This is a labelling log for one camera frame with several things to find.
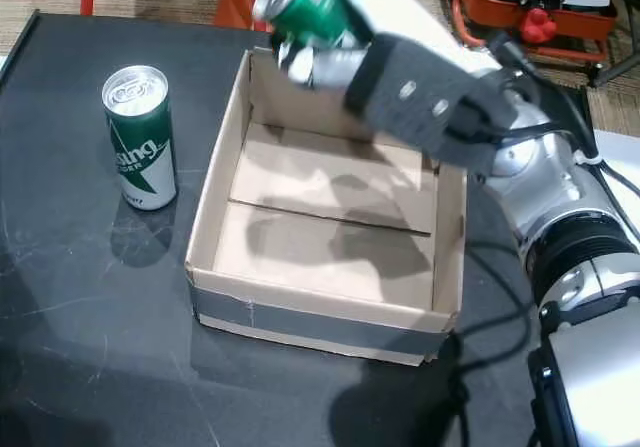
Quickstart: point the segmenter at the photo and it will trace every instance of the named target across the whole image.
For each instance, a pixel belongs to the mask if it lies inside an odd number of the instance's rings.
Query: carpet floor
[[[217,0],[95,0],[96,15],[141,17],[178,22],[210,23]],[[449,24],[446,0],[420,0],[433,15]],[[32,10],[77,13],[79,0],[0,0],[0,55],[6,54]],[[631,52],[626,15],[609,40],[610,61],[623,59]],[[544,72],[558,83],[577,87],[587,78],[577,64],[554,61]],[[640,137],[640,68],[614,79],[599,89],[588,89],[589,106],[596,128]]]

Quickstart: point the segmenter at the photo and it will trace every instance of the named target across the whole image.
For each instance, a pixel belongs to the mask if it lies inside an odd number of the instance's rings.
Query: red equipment
[[[516,3],[499,0],[452,0],[452,10],[454,27],[467,45],[478,47],[485,44],[484,40],[474,37],[469,32],[466,25],[468,19],[486,27],[518,29],[522,38],[529,43],[527,49],[530,52],[586,62],[600,62],[605,59],[607,36],[613,30],[617,17],[613,4],[607,7],[604,15],[570,10],[527,10]],[[598,52],[544,45],[555,36],[592,40]]]

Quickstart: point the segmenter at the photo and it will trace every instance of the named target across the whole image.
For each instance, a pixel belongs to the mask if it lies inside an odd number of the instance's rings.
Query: white cable tie
[[[598,154],[595,157],[587,157],[586,155],[584,155],[584,152],[582,152],[581,150],[576,150],[573,153],[573,161],[578,164],[578,165],[582,165],[582,164],[587,164],[587,165],[598,165],[600,162],[602,162],[604,159],[602,158],[602,155]]]

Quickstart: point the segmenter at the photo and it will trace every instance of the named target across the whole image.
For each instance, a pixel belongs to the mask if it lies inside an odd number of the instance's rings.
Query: orange frame
[[[517,4],[497,0],[452,0],[453,25],[462,41],[470,46],[484,46],[485,41],[469,32],[465,17],[480,25],[496,28],[517,27],[525,11]],[[612,16],[599,16],[554,10],[551,15],[558,27],[558,35],[578,37],[595,41],[598,52],[589,53],[571,49],[560,49],[544,45],[527,45],[527,50],[550,57],[599,62],[606,58],[606,40],[615,25],[615,8]]]

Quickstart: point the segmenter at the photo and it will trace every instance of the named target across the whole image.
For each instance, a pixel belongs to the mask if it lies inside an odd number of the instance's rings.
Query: cardboard box
[[[418,365],[462,298],[464,171],[245,54],[186,258],[204,325]]]

